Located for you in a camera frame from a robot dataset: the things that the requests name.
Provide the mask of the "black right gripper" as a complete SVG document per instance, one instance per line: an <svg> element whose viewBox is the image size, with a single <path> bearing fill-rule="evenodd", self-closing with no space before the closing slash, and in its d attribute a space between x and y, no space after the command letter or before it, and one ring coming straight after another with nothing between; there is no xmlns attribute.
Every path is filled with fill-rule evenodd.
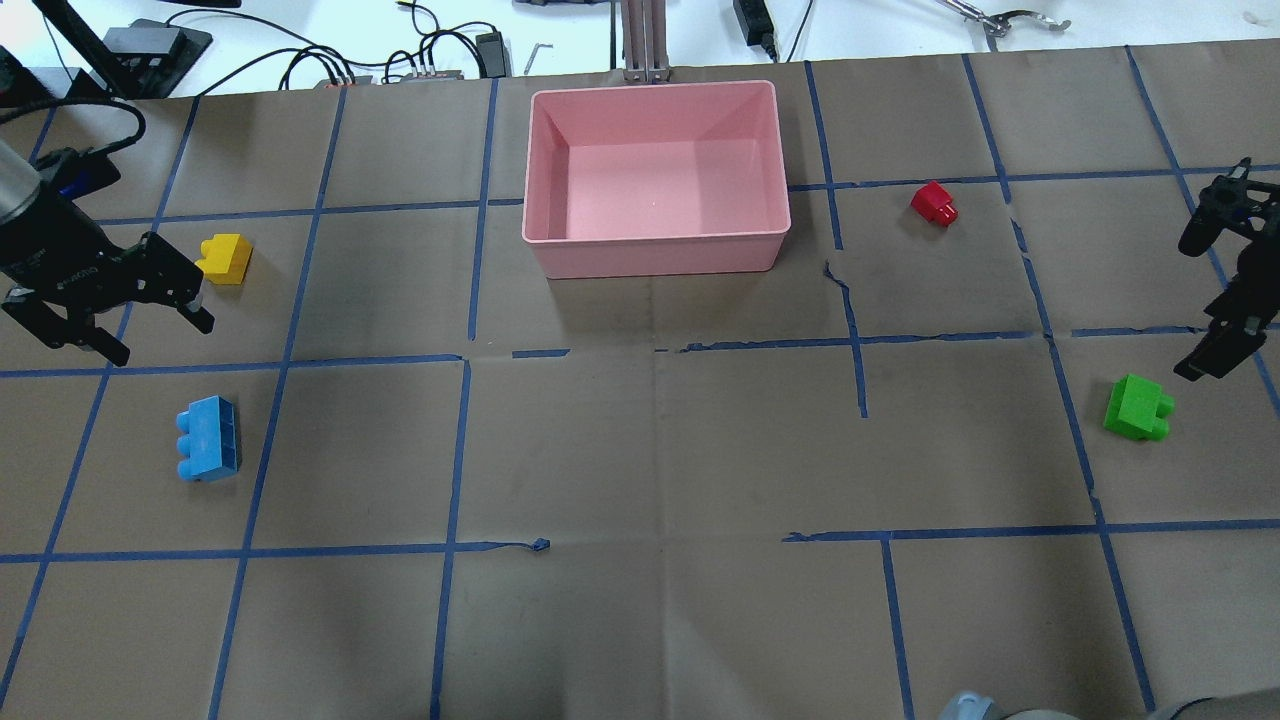
<svg viewBox="0 0 1280 720"><path fill-rule="evenodd" d="M1224 231L1247 238L1228 290L1204 309L1211 319L1204 337L1174 365L1189 382L1222 379L1254 355L1277 314L1277 186L1251 179L1251 169L1252 158L1243 158L1203 188L1178 241L1180 254L1199 258Z"/></svg>

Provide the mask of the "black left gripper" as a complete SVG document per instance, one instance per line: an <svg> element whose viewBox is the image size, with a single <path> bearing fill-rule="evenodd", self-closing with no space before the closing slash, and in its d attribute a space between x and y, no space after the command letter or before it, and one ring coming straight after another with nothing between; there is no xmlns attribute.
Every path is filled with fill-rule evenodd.
<svg viewBox="0 0 1280 720"><path fill-rule="evenodd" d="M201 334L215 325L195 261L154 232L141 234L133 256L61 195L3 196L3 274L13 282L3 299L9 318L46 347L72 345L115 366L131 351L92 314L142 302L175 309Z"/></svg>

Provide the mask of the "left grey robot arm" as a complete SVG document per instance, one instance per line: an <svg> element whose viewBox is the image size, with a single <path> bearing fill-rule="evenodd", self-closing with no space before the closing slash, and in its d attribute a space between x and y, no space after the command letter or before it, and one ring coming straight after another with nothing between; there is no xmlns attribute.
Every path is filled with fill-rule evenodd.
<svg viewBox="0 0 1280 720"><path fill-rule="evenodd" d="M13 283L3 311L46 347L87 348L115 366L131 350L97 324L115 307L172 307L210 334L201 269L155 232L128 249L111 242L56 183L79 163L63 149L35 167L3 146L1 269Z"/></svg>

